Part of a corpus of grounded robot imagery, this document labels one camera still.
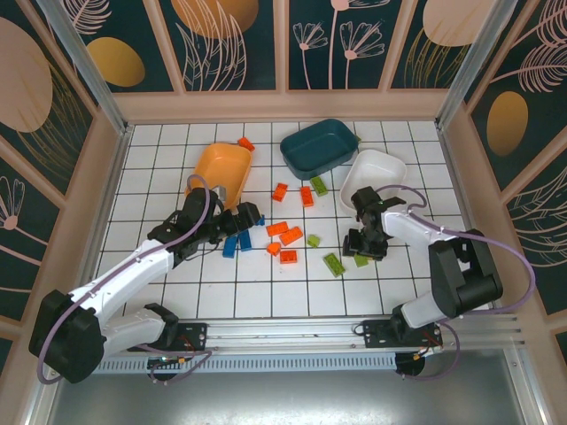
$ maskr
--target robotic arm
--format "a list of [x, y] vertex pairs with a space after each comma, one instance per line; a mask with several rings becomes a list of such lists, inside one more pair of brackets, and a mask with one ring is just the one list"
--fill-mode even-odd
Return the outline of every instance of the robotic arm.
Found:
[[[388, 239], [398, 237], [429, 256], [431, 292], [395, 307], [391, 332], [400, 343], [435, 321], [454, 318], [502, 296], [502, 284], [486, 243], [446, 235], [410, 216], [398, 197], [383, 200], [371, 187], [352, 197], [356, 219], [363, 225], [350, 229], [343, 254], [381, 260]], [[469, 234], [482, 235], [477, 230]]]
[[[186, 197], [181, 211], [173, 212], [154, 228], [148, 239], [112, 270], [67, 295], [57, 290], [48, 294], [35, 321], [30, 352], [39, 356], [48, 333], [63, 312], [131, 259], [136, 259], [132, 267], [111, 279], [66, 319], [49, 346], [45, 362], [69, 382], [77, 383], [89, 376], [104, 357], [116, 352], [148, 343], [157, 349], [169, 347], [177, 335], [178, 318], [165, 307], [150, 304], [136, 313], [113, 320], [111, 317], [144, 285], [189, 259], [201, 243], [218, 244], [224, 237], [236, 235], [260, 221], [256, 205], [242, 203], [233, 215], [231, 211], [224, 211], [216, 192], [209, 190], [209, 194], [205, 221], [182, 243], [140, 258], [143, 252], [174, 241], [195, 225], [205, 207], [205, 189], [194, 189]], [[214, 215], [217, 208], [221, 212]]]

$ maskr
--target white bowl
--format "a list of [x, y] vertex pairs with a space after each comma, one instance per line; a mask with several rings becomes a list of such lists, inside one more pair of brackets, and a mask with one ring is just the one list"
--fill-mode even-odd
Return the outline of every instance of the white bowl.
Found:
[[[341, 209], [346, 215], [356, 217], [351, 197], [358, 189], [367, 186], [378, 189], [388, 184], [401, 184], [407, 172], [406, 164], [392, 155], [373, 150], [362, 151], [356, 157], [343, 187], [340, 188]], [[380, 192], [380, 197], [395, 197], [398, 191], [399, 189], [386, 189]]]

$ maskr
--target plastic container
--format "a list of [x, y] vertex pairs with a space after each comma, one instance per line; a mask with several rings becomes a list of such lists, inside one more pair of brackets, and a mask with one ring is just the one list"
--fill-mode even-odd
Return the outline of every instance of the plastic container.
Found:
[[[251, 165], [252, 154], [246, 148], [235, 144], [215, 143], [207, 146], [201, 154], [195, 174], [205, 179], [209, 189], [223, 186], [227, 190], [224, 208], [229, 209], [237, 206]], [[203, 186], [197, 180], [191, 184], [196, 188]]]
[[[406, 164], [392, 155], [373, 150], [362, 151], [356, 157], [338, 194], [343, 213], [356, 217], [351, 197], [358, 189], [367, 186], [378, 189], [387, 184], [402, 184], [407, 172]], [[380, 192], [380, 197], [395, 197], [398, 191], [398, 189], [386, 189]]]
[[323, 120], [282, 140], [285, 164], [301, 180], [309, 180], [348, 161], [358, 139], [339, 120]]

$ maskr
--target yellow oval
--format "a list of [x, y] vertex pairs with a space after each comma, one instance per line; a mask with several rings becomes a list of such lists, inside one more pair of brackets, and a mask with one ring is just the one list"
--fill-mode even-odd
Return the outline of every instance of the yellow oval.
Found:
[[144, 62], [122, 40], [97, 38], [89, 43], [87, 50], [105, 81], [120, 87], [132, 87], [144, 80]]
[[493, 7], [494, 0], [428, 0], [423, 30], [440, 46], [472, 44]]
[[251, 27], [258, 16], [258, 0], [172, 0], [171, 4], [179, 19], [194, 33], [207, 38], [226, 38], [231, 32], [221, 30], [217, 1], [227, 19], [232, 16], [242, 32]]
[[494, 100], [488, 113], [488, 146], [501, 157], [514, 151], [528, 125], [528, 105], [513, 91], [505, 91]]
[[51, 110], [50, 63], [23, 29], [0, 18], [0, 122], [21, 132], [36, 131]]

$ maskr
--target metal floor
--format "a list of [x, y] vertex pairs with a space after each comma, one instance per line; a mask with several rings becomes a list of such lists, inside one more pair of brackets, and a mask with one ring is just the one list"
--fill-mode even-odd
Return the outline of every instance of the metal floor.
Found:
[[[448, 359], [428, 360], [425, 373]], [[162, 387], [144, 375], [64, 382], [50, 425], [516, 425], [523, 424], [500, 351], [464, 352], [434, 382], [393, 371], [196, 374]]]

